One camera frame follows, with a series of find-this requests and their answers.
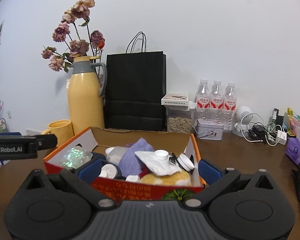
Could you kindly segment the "purple tissue pack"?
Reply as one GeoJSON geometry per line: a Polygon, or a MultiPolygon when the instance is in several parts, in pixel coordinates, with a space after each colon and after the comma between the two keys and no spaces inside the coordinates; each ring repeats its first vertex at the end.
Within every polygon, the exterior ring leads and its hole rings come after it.
{"type": "Polygon", "coordinates": [[[300,165],[300,140],[289,138],[286,147],[286,156],[296,165],[300,165]]]}

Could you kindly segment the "water bottle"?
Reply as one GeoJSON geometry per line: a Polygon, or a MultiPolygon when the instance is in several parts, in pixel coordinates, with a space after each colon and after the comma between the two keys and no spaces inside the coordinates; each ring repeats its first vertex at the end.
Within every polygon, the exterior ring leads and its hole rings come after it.
{"type": "Polygon", "coordinates": [[[198,119],[207,119],[210,108],[210,91],[208,80],[201,79],[195,96],[196,111],[194,113],[193,126],[197,125],[198,119]]]}
{"type": "Polygon", "coordinates": [[[212,120],[220,120],[224,105],[222,82],[215,80],[210,93],[210,111],[212,120]]]}
{"type": "Polygon", "coordinates": [[[230,133],[232,131],[232,119],[235,114],[237,105],[237,93],[235,83],[229,82],[224,93],[224,131],[230,133]]]}

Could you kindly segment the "water bottle middle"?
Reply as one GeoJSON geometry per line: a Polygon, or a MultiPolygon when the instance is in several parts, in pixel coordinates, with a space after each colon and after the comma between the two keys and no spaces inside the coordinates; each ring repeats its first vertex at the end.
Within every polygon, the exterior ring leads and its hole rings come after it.
{"type": "Polygon", "coordinates": [[[212,120],[220,120],[224,105],[222,82],[215,80],[210,93],[210,111],[212,120]]]}

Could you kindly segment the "water bottle left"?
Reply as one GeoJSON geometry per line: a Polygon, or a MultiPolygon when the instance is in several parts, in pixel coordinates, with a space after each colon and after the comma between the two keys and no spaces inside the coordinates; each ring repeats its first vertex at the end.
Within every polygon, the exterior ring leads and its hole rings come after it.
{"type": "Polygon", "coordinates": [[[193,126],[197,125],[198,119],[207,119],[210,108],[210,91],[208,80],[201,79],[195,96],[196,111],[194,113],[193,126]]]}

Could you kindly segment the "clear seed container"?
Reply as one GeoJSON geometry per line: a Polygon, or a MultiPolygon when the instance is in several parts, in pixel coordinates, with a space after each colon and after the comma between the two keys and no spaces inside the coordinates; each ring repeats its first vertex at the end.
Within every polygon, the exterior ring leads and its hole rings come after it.
{"type": "Polygon", "coordinates": [[[172,133],[191,133],[196,104],[187,94],[168,93],[161,99],[166,108],[167,131],[172,133]]]}

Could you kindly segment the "black paper bag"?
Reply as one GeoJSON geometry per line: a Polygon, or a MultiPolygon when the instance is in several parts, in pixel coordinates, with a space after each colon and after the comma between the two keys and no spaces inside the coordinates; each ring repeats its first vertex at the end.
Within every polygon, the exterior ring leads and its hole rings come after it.
{"type": "Polygon", "coordinates": [[[166,130],[166,55],[147,51],[146,35],[138,32],[125,53],[107,55],[106,128],[166,130]]]}

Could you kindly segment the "colourful snack packet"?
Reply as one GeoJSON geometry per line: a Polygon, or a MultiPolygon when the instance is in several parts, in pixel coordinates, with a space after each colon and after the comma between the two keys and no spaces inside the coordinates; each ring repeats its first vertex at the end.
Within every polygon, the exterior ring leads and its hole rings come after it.
{"type": "Polygon", "coordinates": [[[291,137],[296,137],[297,132],[300,132],[300,116],[296,114],[291,108],[287,108],[288,116],[288,134],[291,137]]]}

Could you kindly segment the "iridescent plastic ball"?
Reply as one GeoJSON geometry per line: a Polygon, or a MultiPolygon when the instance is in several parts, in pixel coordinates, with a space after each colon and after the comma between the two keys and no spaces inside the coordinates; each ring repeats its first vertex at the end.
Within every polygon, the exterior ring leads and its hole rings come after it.
{"type": "Polygon", "coordinates": [[[81,146],[75,146],[68,150],[60,159],[61,167],[78,169],[91,161],[93,154],[81,146]]]}

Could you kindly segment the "small printed tin box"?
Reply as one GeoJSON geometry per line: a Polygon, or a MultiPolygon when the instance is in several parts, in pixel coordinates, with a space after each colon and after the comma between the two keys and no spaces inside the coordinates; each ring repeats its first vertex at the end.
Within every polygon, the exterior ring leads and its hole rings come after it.
{"type": "Polygon", "coordinates": [[[224,125],[218,120],[198,119],[194,128],[196,137],[202,140],[221,140],[224,125]]]}

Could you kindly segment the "white face mask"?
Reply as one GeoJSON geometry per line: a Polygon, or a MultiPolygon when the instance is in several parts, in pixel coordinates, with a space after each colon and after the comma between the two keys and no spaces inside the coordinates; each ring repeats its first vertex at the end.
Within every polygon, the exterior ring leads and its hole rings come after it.
{"type": "Polygon", "coordinates": [[[147,168],[157,176],[168,176],[174,173],[181,172],[178,164],[171,163],[167,160],[158,160],[154,152],[136,151],[136,156],[147,166],[147,168]]]}

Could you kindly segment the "dried rose bouquet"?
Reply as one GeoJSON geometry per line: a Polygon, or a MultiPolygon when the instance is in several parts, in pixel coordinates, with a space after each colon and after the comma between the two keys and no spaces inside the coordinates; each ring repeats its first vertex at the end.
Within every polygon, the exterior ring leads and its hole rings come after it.
{"type": "Polygon", "coordinates": [[[52,33],[52,40],[65,44],[65,51],[45,46],[41,52],[42,58],[49,60],[51,70],[67,73],[75,59],[83,56],[91,56],[93,63],[101,61],[106,39],[99,30],[89,28],[90,11],[95,5],[95,0],[79,0],[63,13],[52,33]]]}

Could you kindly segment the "purple knit cloth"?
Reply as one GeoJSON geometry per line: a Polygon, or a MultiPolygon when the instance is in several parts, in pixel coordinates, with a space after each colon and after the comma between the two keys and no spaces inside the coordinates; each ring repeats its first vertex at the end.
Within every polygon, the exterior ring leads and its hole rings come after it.
{"type": "Polygon", "coordinates": [[[130,175],[138,176],[144,166],[143,162],[136,156],[136,151],[154,152],[154,148],[143,138],[140,138],[124,153],[119,162],[119,169],[123,177],[130,175]]]}

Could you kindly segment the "small white cap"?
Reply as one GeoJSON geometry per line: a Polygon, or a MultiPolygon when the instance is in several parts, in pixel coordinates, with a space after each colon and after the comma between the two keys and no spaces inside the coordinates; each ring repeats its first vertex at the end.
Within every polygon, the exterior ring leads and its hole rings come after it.
{"type": "Polygon", "coordinates": [[[169,153],[166,150],[156,150],[154,155],[158,160],[167,160],[169,158],[169,153]]]}

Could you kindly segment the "yellow thermos jug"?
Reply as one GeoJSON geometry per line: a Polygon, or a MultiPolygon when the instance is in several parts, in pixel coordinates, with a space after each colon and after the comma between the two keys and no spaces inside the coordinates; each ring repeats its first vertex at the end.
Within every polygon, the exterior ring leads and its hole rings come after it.
{"type": "Polygon", "coordinates": [[[103,97],[107,85],[107,67],[93,63],[94,57],[74,58],[68,87],[70,121],[74,134],[87,127],[104,128],[103,97]]]}

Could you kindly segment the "orange cardboard box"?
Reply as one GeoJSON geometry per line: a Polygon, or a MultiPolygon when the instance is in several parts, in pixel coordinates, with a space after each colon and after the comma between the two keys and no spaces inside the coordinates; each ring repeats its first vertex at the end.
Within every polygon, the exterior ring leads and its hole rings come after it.
{"type": "Polygon", "coordinates": [[[187,200],[206,188],[192,134],[89,127],[43,159],[48,174],[66,167],[74,147],[92,156],[75,175],[117,203],[187,200]]]}

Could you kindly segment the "yellow plush toy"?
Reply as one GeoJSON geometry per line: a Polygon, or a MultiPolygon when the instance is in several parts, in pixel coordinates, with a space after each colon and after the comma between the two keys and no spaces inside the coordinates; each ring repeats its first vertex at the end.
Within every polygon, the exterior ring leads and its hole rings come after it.
{"type": "Polygon", "coordinates": [[[149,173],[140,179],[140,183],[163,186],[192,186],[191,177],[186,171],[181,171],[168,176],[157,176],[149,173]]]}

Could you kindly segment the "water bottle right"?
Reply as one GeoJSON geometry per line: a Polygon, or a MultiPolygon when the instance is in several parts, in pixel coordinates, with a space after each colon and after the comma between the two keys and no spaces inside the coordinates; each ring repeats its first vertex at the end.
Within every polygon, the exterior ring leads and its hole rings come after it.
{"type": "Polygon", "coordinates": [[[235,83],[229,82],[224,93],[224,131],[230,133],[232,131],[232,119],[235,114],[237,105],[237,93],[235,83]]]}

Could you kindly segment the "yellow mug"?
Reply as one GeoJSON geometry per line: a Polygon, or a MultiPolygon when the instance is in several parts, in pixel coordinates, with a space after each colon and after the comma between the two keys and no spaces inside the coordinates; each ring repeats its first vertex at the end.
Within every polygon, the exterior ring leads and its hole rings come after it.
{"type": "Polygon", "coordinates": [[[57,147],[59,147],[74,136],[72,122],[70,120],[54,121],[42,131],[42,135],[45,134],[54,134],[57,137],[57,147]]]}

